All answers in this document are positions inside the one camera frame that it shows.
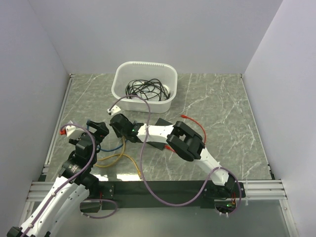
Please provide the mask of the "aluminium rail frame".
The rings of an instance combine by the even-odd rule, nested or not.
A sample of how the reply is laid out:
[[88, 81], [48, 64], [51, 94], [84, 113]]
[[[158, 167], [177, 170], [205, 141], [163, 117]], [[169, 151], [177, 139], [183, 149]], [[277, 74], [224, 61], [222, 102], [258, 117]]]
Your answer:
[[[71, 88], [62, 106], [60, 128], [70, 120], [90, 132], [88, 120], [104, 122], [109, 134], [100, 143], [97, 162], [91, 174], [100, 181], [142, 181], [159, 202], [167, 207], [118, 208], [115, 201], [99, 199], [114, 205], [112, 210], [91, 210], [97, 206], [86, 198], [63, 222], [56, 237], [289, 237], [284, 219], [287, 199], [283, 183], [273, 180], [261, 139], [246, 96], [241, 74], [180, 74], [176, 96], [165, 113], [121, 112], [130, 122], [155, 125], [159, 118], [172, 124], [184, 122], [197, 132], [222, 169], [244, 185], [245, 198], [226, 203], [222, 208], [188, 207], [198, 198], [173, 204], [159, 198], [148, 181], [196, 181], [205, 187], [210, 173], [195, 162], [185, 161], [165, 145], [162, 151], [147, 143], [132, 143], [118, 138], [110, 126], [113, 116], [107, 109], [119, 105], [111, 92], [114, 75], [100, 74], [71, 79]], [[60, 135], [50, 149], [50, 189], [63, 163], [75, 146], [66, 135]]]

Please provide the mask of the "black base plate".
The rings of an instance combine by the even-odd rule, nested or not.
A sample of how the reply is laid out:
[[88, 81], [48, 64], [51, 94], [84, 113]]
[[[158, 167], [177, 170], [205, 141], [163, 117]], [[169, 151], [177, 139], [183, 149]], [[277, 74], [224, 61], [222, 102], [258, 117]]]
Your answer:
[[[232, 181], [228, 187], [216, 186], [210, 180], [205, 187], [202, 187], [204, 184], [202, 180], [148, 181], [147, 184], [159, 198], [173, 204], [187, 202], [195, 197], [199, 191], [202, 191], [196, 200], [188, 204], [188, 207], [214, 209], [218, 206], [222, 208], [232, 200], [246, 197], [243, 183], [237, 184], [235, 181]], [[113, 200], [117, 203], [118, 208], [167, 207], [152, 196], [142, 181], [100, 181], [98, 186], [89, 194], [88, 199], [94, 199], [98, 205], [82, 206], [81, 209], [84, 212], [91, 210], [96, 213], [99, 210], [112, 210], [114, 208], [113, 204], [98, 201], [99, 199]]]

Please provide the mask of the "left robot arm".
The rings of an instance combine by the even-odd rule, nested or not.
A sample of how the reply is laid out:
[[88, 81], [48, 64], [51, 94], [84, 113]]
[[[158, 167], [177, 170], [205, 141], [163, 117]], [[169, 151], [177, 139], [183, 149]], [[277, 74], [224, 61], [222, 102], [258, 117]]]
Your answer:
[[60, 128], [60, 134], [67, 136], [75, 150], [63, 163], [58, 177], [37, 209], [21, 226], [12, 227], [7, 236], [54, 237], [81, 202], [99, 194], [99, 180], [90, 172], [97, 162], [97, 146], [109, 130], [104, 122], [89, 120], [86, 124], [95, 131], [90, 132], [71, 121]]

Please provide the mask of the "white plastic tub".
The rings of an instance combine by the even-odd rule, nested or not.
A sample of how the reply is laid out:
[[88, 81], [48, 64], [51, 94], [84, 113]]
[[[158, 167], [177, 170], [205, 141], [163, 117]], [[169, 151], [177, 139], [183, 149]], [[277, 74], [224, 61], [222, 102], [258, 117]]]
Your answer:
[[112, 84], [112, 95], [124, 110], [147, 112], [146, 100], [152, 113], [165, 113], [177, 91], [177, 71], [168, 64], [129, 61], [121, 64]]

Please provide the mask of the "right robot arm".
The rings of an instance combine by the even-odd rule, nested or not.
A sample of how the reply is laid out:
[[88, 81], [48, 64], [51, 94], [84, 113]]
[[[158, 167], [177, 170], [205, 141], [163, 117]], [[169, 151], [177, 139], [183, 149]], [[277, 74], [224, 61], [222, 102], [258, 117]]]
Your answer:
[[132, 123], [123, 114], [117, 114], [110, 120], [117, 137], [125, 137], [132, 143], [158, 143], [169, 145], [185, 161], [195, 162], [210, 173], [211, 188], [219, 198], [228, 198], [235, 190], [235, 179], [222, 169], [219, 162], [210, 154], [202, 137], [184, 122], [170, 125], [147, 125]]

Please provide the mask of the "black network switch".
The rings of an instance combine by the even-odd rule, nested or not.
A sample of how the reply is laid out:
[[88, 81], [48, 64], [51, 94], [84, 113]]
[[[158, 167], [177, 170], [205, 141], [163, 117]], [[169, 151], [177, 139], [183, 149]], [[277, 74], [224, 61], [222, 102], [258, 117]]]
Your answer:
[[[155, 123], [156, 126], [168, 126], [168, 125], [172, 125], [172, 123], [162, 119], [162, 118], [159, 118], [157, 120], [157, 122]], [[159, 143], [159, 142], [147, 142], [147, 144], [151, 145], [152, 147], [162, 151], [165, 147], [165, 143]]]

